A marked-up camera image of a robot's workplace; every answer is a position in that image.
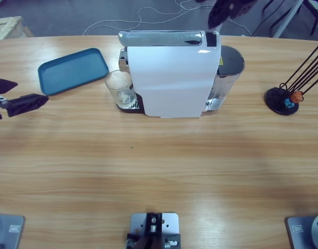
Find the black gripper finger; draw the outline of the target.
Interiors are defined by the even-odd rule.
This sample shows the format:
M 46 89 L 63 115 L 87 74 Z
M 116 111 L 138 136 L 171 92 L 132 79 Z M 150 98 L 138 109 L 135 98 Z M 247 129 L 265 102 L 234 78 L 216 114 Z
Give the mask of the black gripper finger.
M 230 17 L 238 17 L 246 14 L 253 6 L 253 0 L 232 0 L 230 3 Z
M 217 0 L 211 9 L 208 17 L 208 28 L 214 29 L 220 26 L 230 14 L 232 1 Z

